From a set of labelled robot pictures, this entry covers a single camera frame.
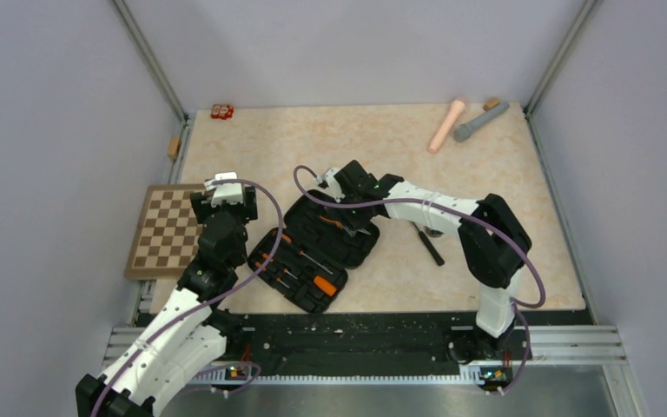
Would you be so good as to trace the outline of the long orange handled screwdriver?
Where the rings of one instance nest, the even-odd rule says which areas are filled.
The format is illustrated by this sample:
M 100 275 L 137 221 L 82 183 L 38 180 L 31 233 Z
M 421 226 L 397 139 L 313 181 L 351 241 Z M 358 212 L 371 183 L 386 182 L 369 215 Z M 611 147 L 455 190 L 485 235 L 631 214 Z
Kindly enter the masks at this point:
M 315 287 L 317 287 L 323 294 L 329 296 L 329 297 L 334 297 L 337 295 L 339 288 L 335 286 L 332 282 L 327 280 L 326 278 L 316 275 L 313 278 L 313 284 Z

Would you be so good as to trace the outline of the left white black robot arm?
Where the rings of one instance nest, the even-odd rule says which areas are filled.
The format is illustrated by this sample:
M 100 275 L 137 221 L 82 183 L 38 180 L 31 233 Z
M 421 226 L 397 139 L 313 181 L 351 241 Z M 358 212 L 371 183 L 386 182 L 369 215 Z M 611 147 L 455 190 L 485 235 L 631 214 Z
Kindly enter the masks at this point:
M 102 373 L 76 385 L 81 416 L 157 416 L 210 362 L 233 359 L 244 337 L 214 310 L 248 255 L 246 226 L 257 219 L 252 185 L 210 184 L 190 196 L 201 226 L 198 251 L 170 297 L 134 342 Z

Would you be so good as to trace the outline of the small orange bit driver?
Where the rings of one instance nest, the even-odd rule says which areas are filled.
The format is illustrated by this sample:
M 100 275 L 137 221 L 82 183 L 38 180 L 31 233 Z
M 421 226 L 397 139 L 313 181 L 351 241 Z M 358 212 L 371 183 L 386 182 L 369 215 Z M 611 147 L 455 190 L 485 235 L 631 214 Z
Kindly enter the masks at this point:
M 267 277 L 268 282 L 276 282 L 282 288 L 290 289 L 289 285 L 282 280 L 279 274 L 270 268 L 264 268 L 260 273 L 260 277 L 262 276 Z

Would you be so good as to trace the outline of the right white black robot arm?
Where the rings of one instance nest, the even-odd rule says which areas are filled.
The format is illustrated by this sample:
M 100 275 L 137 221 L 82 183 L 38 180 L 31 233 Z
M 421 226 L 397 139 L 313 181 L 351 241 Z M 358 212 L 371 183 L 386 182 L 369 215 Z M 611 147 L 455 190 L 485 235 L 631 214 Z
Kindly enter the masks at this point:
M 447 353 L 459 364 L 503 358 L 516 319 L 517 283 L 532 241 L 501 196 L 474 200 L 443 195 L 401 176 L 376 178 L 357 161 L 327 170 L 320 181 L 344 204 L 336 215 L 346 230 L 361 229 L 381 215 L 457 239 L 479 282 L 479 305 L 473 330 L 452 337 Z

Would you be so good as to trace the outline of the orange handled pliers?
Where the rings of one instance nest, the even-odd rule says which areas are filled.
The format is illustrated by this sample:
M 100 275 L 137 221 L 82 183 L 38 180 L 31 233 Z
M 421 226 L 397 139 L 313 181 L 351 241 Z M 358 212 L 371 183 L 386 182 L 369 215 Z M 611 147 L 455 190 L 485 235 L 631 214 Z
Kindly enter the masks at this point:
M 337 220 L 334 220 L 334 219 L 325 217 L 325 216 L 323 216 L 323 215 L 320 215 L 320 216 L 319 216 L 319 219 L 320 219 L 321 221 L 327 223 L 327 224 L 330 224 L 330 225 L 335 226 L 336 228 L 339 228 L 339 229 L 341 229 L 341 230 L 344 230 L 344 231 L 347 232 L 350 236 L 355 236 L 355 235 L 357 235 L 357 234 L 363 234 L 363 235 L 370 235 L 370 234 L 371 234 L 371 233 L 370 233 L 368 230 L 366 230 L 365 228 L 352 229 L 352 228 L 349 228 L 349 227 L 343 225 L 341 222 L 339 222 L 339 221 L 337 221 Z

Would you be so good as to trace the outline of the black plastic tool case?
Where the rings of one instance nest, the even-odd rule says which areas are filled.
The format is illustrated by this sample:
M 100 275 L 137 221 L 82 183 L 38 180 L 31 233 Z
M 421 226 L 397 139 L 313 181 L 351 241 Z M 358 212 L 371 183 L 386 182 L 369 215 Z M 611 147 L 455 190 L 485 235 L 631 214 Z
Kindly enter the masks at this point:
M 371 233 L 370 235 L 357 234 L 350 236 L 344 230 L 319 219 L 320 215 L 333 219 L 332 212 L 330 208 L 313 202 L 303 195 L 284 214 L 285 228 L 282 230 L 282 233 L 289 235 L 313 258 L 332 269 L 332 275 L 306 260 L 294 262 L 285 259 L 284 242 L 282 240 L 275 255 L 271 256 L 270 251 L 277 239 L 278 228 L 276 226 L 272 227 L 259 240 L 248 255 L 247 266 L 253 270 L 265 261 L 262 254 L 268 253 L 276 261 L 285 263 L 292 273 L 300 279 L 300 283 L 285 281 L 290 287 L 290 289 L 286 289 L 276 282 L 268 282 L 258 274 L 258 278 L 292 306 L 294 312 L 303 314 L 322 314 L 326 312 L 343 293 L 349 281 L 349 273 L 364 263 L 380 238 L 380 229 L 371 222 L 366 228 Z M 329 297 L 315 287 L 313 278 L 316 275 L 326 278 L 337 286 L 339 288 L 337 295 Z

